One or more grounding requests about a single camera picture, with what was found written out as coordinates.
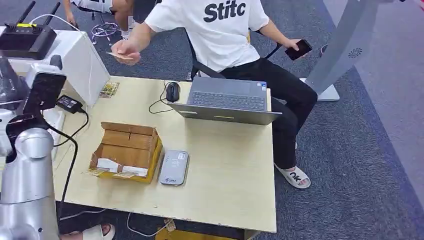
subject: man's right hand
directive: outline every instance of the man's right hand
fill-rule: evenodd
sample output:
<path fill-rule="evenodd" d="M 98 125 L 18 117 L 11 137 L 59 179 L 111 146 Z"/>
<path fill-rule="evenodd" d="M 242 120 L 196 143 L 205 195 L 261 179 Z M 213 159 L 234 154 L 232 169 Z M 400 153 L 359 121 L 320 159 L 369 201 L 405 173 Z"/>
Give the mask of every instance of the man's right hand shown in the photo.
<path fill-rule="evenodd" d="M 138 44 L 132 40 L 120 40 L 112 46 L 112 53 L 124 55 L 131 60 L 115 57 L 115 59 L 126 65 L 135 65 L 140 60 L 140 52 L 138 51 Z"/>
<path fill-rule="evenodd" d="M 75 21 L 75 18 L 72 12 L 66 13 L 66 21 L 72 24 L 74 27 L 77 26 L 77 21 Z"/>

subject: white slide sandal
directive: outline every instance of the white slide sandal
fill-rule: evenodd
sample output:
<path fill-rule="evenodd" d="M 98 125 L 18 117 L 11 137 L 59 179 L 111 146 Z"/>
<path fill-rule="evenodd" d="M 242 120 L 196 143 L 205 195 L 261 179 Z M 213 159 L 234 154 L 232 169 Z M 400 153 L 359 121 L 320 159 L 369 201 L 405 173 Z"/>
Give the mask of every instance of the white slide sandal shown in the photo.
<path fill-rule="evenodd" d="M 306 173 L 304 173 L 304 171 L 302 171 L 297 166 L 294 168 L 294 171 L 284 171 L 283 169 L 277 167 L 275 163 L 274 166 L 293 187 L 297 189 L 307 189 L 309 186 L 311 186 L 311 180 L 309 179 L 308 175 L 306 175 Z M 302 180 L 307 180 L 308 183 L 300 185 Z"/>
<path fill-rule="evenodd" d="M 102 225 L 96 225 L 82 232 L 82 240 L 112 240 L 115 236 L 115 226 L 109 224 L 109 232 L 103 236 Z"/>

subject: black office chair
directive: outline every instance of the black office chair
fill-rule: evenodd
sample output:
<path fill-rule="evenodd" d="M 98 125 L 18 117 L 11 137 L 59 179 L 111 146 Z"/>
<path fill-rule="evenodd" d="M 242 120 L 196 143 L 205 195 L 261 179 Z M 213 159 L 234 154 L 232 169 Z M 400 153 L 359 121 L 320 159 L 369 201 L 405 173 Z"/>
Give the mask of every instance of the black office chair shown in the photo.
<path fill-rule="evenodd" d="M 109 46 L 112 46 L 111 39 L 109 38 L 109 36 L 119 31 L 120 30 L 119 26 L 113 22 L 105 22 L 102 16 L 103 12 L 91 10 L 91 9 L 80 7 L 80 6 L 77 6 L 77 8 L 83 12 L 91 13 L 91 20 L 93 21 L 96 19 L 95 13 L 98 13 L 98 17 L 100 18 L 100 24 L 95 25 L 91 29 L 91 34 L 92 34 L 91 41 L 93 45 L 97 44 L 96 37 L 98 38 L 106 37 L 107 40 L 109 41 Z"/>
<path fill-rule="evenodd" d="M 191 57 L 193 60 L 193 67 L 190 73 L 191 81 L 193 81 L 193 78 L 198 75 L 199 71 L 202 73 L 205 73 L 211 78 L 225 79 L 225 77 L 222 74 L 212 70 L 211 68 L 209 68 L 208 66 L 202 64 L 201 62 L 197 60 L 195 49 L 193 48 L 192 42 L 190 41 L 190 37 L 187 34 L 187 31 L 185 31 L 185 34 L 188 39 L 188 44 L 190 45 Z M 274 53 L 276 53 L 281 48 L 281 46 L 282 46 L 281 44 L 277 43 L 277 46 L 275 47 L 275 49 L 272 50 L 265 58 L 268 59 L 269 57 L 271 57 Z"/>

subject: white sneaker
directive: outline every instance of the white sneaker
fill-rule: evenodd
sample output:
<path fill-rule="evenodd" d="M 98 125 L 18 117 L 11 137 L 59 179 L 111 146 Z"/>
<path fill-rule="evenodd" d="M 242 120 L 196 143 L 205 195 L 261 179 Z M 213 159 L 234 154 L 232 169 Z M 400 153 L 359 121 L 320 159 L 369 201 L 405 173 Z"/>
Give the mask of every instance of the white sneaker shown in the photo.
<path fill-rule="evenodd" d="M 130 33 L 131 31 L 120 31 L 120 36 L 122 37 L 123 40 L 128 40 L 130 38 Z"/>
<path fill-rule="evenodd" d="M 134 16 L 128 16 L 128 28 L 132 30 L 136 26 L 136 21 L 134 21 Z"/>

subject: laptop keyboard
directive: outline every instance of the laptop keyboard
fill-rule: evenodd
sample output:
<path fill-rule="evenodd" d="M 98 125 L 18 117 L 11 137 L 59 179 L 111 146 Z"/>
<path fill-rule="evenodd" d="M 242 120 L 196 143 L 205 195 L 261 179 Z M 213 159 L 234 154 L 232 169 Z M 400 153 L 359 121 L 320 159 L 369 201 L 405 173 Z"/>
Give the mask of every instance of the laptop keyboard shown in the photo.
<path fill-rule="evenodd" d="M 257 96 L 193 91 L 192 104 L 218 108 L 265 111 L 265 98 Z"/>

